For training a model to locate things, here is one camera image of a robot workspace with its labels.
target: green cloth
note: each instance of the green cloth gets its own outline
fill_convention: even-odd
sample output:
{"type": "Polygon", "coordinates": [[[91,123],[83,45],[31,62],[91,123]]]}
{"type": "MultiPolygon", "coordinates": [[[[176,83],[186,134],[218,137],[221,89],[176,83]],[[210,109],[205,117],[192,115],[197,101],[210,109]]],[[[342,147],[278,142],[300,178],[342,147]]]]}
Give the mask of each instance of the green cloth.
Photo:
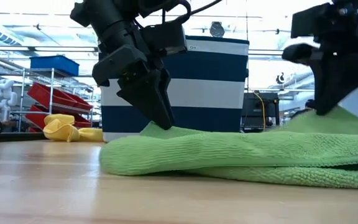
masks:
{"type": "Polygon", "coordinates": [[[150,123],[106,144],[101,167],[116,175],[181,171],[273,184],[358,189],[358,118],[342,108],[299,115],[264,133],[168,131],[150,123]]]}

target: wooden table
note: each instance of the wooden table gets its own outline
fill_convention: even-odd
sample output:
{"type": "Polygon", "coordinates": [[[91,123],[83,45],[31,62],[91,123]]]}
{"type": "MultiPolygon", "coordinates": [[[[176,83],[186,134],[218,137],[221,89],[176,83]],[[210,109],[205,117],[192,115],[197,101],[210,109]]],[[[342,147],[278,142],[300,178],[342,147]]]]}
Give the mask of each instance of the wooden table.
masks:
{"type": "Polygon", "coordinates": [[[358,224],[358,190],[104,175],[101,146],[0,143],[0,223],[358,224]]]}

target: black equipment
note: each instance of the black equipment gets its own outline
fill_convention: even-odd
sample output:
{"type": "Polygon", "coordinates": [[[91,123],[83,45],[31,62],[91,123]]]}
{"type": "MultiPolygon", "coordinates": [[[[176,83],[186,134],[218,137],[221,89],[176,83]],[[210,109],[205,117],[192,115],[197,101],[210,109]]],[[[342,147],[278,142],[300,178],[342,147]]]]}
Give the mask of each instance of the black equipment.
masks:
{"type": "Polygon", "coordinates": [[[251,129],[262,129],[273,126],[272,123],[266,122],[267,118],[275,118],[276,126],[280,125],[280,112],[278,107],[277,93],[245,93],[241,112],[241,126],[251,129]],[[262,101],[256,96],[258,94],[263,101],[264,111],[262,108],[262,101]]]}
{"type": "Polygon", "coordinates": [[[92,25],[99,38],[99,49],[106,53],[92,71],[99,86],[109,86],[118,79],[117,95],[137,108],[147,119],[163,129],[173,126],[174,118],[167,88],[168,71],[162,58],[186,52],[182,24],[192,14],[207,9],[221,0],[191,11],[186,0],[84,0],[76,3],[70,17],[84,27],[92,25]],[[147,17],[159,10],[170,11],[177,5],[187,13],[174,21],[142,27],[136,17],[147,17]]]}
{"type": "Polygon", "coordinates": [[[311,35],[319,48],[291,45],[282,58],[311,67],[316,113],[325,115],[358,87],[358,0],[333,0],[294,14],[291,38],[311,35]]]}

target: red tray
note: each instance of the red tray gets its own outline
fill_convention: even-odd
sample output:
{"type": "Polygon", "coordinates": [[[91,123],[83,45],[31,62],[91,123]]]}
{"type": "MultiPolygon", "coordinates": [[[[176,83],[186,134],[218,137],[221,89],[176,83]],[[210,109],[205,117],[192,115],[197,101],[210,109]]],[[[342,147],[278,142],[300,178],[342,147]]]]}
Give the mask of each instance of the red tray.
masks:
{"type": "MultiPolygon", "coordinates": [[[[36,112],[48,112],[43,106],[32,105],[29,111],[36,112]]],[[[43,129],[45,127],[44,119],[47,117],[46,114],[26,114],[25,118],[35,124],[38,128],[43,129]]]]}
{"type": "MultiPolygon", "coordinates": [[[[43,106],[40,105],[32,105],[29,111],[39,111],[39,112],[48,112],[43,106]]],[[[87,119],[83,118],[78,114],[68,114],[74,116],[75,122],[74,127],[77,128],[90,128],[92,126],[91,122],[87,119]]],[[[38,128],[43,129],[45,127],[44,119],[48,115],[46,114],[27,114],[25,117],[34,123],[38,128]]]]}
{"type": "MultiPolygon", "coordinates": [[[[50,99],[50,88],[41,85],[39,83],[34,83],[29,89],[27,94],[39,102],[45,108],[49,108],[49,99],[50,99]]],[[[52,102],[60,105],[75,107],[76,101],[69,97],[66,93],[53,89],[52,102]]]]}
{"type": "Polygon", "coordinates": [[[79,96],[76,96],[74,94],[71,94],[71,93],[66,93],[68,96],[70,96],[73,100],[76,101],[76,104],[75,104],[75,108],[80,108],[80,109],[83,109],[83,110],[87,110],[87,111],[90,111],[92,109],[92,105],[90,105],[88,102],[86,102],[85,100],[83,100],[81,97],[79,96]]]}
{"type": "Polygon", "coordinates": [[[74,126],[77,128],[90,128],[92,127],[92,124],[90,121],[88,121],[87,119],[85,119],[84,117],[82,117],[81,115],[78,114],[71,114],[74,116],[75,122],[74,122],[74,126]]]}
{"type": "Polygon", "coordinates": [[[29,132],[30,133],[41,133],[42,130],[40,128],[30,127],[29,132]]]}

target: white robot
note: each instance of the white robot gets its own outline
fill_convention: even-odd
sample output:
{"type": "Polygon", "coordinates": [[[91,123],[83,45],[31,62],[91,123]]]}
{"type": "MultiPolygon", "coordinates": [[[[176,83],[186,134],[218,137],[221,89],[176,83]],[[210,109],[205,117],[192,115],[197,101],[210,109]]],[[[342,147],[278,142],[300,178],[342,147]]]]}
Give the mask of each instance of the white robot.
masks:
{"type": "Polygon", "coordinates": [[[0,102],[0,121],[9,121],[11,114],[11,106],[15,106],[17,103],[17,94],[12,91],[13,80],[0,80],[0,98],[3,98],[0,102]]]}

